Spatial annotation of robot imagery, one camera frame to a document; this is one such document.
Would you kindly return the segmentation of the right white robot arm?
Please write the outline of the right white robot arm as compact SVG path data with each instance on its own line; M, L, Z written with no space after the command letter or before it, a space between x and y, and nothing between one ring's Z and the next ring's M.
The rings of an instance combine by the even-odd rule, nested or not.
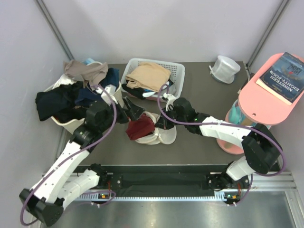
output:
M220 174L220 186L223 188L233 188L241 178L253 173L269 176L269 171L282 154L282 147L263 124L242 126L218 120L196 112L187 99L168 93L157 99L166 102L166 107L160 108L158 127L169 130L183 125L190 133L216 138L243 150L244 155L228 164Z

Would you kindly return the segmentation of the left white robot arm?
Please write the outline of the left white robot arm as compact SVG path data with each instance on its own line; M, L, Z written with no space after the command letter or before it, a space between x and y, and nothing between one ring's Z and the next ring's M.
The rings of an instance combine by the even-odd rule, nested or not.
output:
M67 180L94 148L105 139L116 123L138 120L145 109L135 105L128 97L120 105L110 86L95 86L101 100L91 103L84 123L76 128L64 150L47 173L30 189L23 189L19 198L23 204L20 222L31 226L40 221L54 225L67 207L91 188L107 186L107 171L99 164L92 164L74 181Z

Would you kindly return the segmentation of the dark red bra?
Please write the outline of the dark red bra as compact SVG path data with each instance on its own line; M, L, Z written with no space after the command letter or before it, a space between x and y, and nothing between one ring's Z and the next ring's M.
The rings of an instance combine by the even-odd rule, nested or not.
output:
M130 121L126 133L130 140L145 137L155 130L154 122L147 114L142 114L136 121Z

